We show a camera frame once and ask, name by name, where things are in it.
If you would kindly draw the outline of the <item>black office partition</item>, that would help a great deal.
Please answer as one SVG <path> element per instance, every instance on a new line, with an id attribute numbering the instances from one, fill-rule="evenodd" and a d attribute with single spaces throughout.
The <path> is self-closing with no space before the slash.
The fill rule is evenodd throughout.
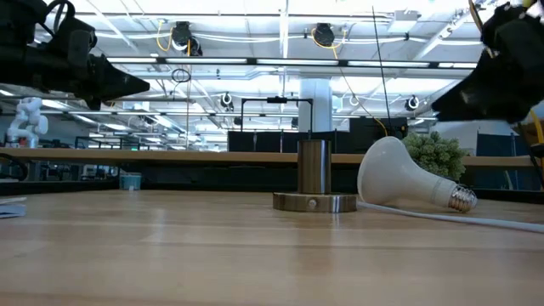
<path id="1" fill-rule="evenodd" d="M 386 130 L 371 118 L 350 118 L 348 131 L 335 129 L 329 132 L 241 132 L 228 131 L 227 151 L 297 153 L 298 142 L 305 139 L 328 141 L 333 154 L 363 154 L 376 141 L 388 136 L 403 139 L 408 134 L 406 118 L 393 118 L 392 127 L 384 123 Z"/>

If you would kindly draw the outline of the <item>white flood lightbulb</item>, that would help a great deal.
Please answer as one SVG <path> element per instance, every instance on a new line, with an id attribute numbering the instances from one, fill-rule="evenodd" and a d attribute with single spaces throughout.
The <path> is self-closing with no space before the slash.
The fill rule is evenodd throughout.
<path id="1" fill-rule="evenodd" d="M 478 202 L 470 189 L 419 167 L 405 145 L 391 136 L 379 139 L 364 155 L 357 190 L 361 200 L 376 205 L 406 199 L 465 213 Z"/>

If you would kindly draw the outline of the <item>light wooden desk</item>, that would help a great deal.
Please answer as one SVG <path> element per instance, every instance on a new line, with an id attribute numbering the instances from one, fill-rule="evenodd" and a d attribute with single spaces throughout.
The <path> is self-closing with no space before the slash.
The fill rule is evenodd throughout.
<path id="1" fill-rule="evenodd" d="M 181 150 L 94 150 L 94 149 L 30 149 L 3 148 L 0 153 L 26 160 L 95 162 L 117 164 L 122 162 L 227 162 L 227 163 L 296 163 L 296 153 L 270 152 L 199 152 Z M 360 164 L 364 155 L 332 154 L 333 164 Z M 466 167 L 530 167 L 528 156 L 466 156 Z"/>

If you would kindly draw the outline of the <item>brass lamp socket base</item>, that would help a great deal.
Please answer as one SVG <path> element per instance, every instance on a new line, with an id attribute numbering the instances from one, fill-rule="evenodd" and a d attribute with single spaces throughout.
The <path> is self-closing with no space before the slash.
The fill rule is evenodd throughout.
<path id="1" fill-rule="evenodd" d="M 331 142 L 300 140 L 297 145 L 297 191 L 273 194 L 275 210 L 297 213 L 352 213 L 357 196 L 332 192 Z"/>

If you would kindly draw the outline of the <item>green plant in white pot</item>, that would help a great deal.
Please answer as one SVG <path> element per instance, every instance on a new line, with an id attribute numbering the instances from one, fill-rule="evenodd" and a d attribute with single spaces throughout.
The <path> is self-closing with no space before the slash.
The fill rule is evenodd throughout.
<path id="1" fill-rule="evenodd" d="M 466 171 L 462 158 L 468 152 L 460 148 L 457 139 L 444 139 L 438 132 L 410 133 L 402 142 L 412 160 L 430 173 L 458 181 Z"/>

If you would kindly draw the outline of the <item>white round column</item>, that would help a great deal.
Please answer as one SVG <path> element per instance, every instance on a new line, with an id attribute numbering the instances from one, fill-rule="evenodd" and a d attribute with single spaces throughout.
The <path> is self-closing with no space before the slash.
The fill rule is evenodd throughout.
<path id="1" fill-rule="evenodd" d="M 332 89 L 329 78 L 304 78 L 299 83 L 298 130 L 329 132 L 332 127 Z"/>

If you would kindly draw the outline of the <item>white humanoid robot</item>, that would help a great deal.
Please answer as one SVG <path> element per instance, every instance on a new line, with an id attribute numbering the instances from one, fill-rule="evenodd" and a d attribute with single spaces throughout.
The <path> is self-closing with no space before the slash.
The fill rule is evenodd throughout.
<path id="1" fill-rule="evenodd" d="M 48 131 L 48 118 L 41 114 L 42 105 L 43 100 L 38 97 L 27 97 L 20 101 L 15 119 L 7 130 L 7 147 L 21 147 L 21 139 L 25 139 L 25 147 L 32 149 L 38 147 L 39 136 Z"/>

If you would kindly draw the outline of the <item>Yellowstone waterfall booklet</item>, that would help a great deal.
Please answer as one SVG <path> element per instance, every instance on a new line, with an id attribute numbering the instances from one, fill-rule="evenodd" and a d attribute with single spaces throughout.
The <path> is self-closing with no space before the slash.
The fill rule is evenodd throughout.
<path id="1" fill-rule="evenodd" d="M 0 218 L 17 218 L 26 215 L 26 197 L 0 199 Z"/>

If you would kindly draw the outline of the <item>blue office partition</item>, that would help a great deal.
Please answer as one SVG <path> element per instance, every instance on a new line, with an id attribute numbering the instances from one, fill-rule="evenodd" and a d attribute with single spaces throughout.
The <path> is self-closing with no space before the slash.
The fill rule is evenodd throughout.
<path id="1" fill-rule="evenodd" d="M 528 151 L 520 136 L 512 133 L 494 135 L 479 133 L 477 138 L 476 156 L 527 156 Z M 489 167 L 478 170 L 474 175 L 474 185 L 477 188 L 496 190 L 540 190 L 541 183 L 536 177 L 532 164 L 529 167 L 499 168 Z"/>

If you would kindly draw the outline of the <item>black aluminium table frame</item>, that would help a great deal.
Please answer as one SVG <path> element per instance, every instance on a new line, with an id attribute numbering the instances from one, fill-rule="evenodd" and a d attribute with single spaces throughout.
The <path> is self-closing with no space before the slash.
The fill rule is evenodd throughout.
<path id="1" fill-rule="evenodd" d="M 0 196 L 17 196 L 45 193 L 63 193 L 96 190 L 119 190 L 120 184 L 111 181 L 49 181 L 49 182 L 7 182 L 0 183 Z M 232 191 L 232 192 L 282 192 L 294 191 L 288 186 L 248 186 L 248 185 L 203 185 L 177 183 L 142 183 L 142 190 L 191 190 L 191 191 Z M 533 190 L 493 190 L 474 189 L 479 199 L 510 201 L 544 205 L 544 192 Z"/>

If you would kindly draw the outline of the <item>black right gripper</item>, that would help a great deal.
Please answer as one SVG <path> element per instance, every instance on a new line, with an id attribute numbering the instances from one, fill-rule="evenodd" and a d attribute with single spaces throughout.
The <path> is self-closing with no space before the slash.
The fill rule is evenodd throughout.
<path id="1" fill-rule="evenodd" d="M 483 24 L 482 42 L 496 65 L 479 63 L 431 105 L 440 122 L 523 121 L 544 100 L 544 2 L 506 2 Z"/>

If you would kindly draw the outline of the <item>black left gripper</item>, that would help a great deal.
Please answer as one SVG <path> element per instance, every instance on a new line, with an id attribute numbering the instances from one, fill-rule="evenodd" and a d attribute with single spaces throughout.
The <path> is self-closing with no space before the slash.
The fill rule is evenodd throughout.
<path id="1" fill-rule="evenodd" d="M 104 55 L 89 53 L 96 42 L 83 47 L 83 62 L 73 65 L 69 54 L 42 43 L 37 47 L 0 42 L 0 83 L 48 93 L 60 91 L 83 99 L 98 111 L 103 101 L 139 94 L 150 84 L 115 68 Z"/>

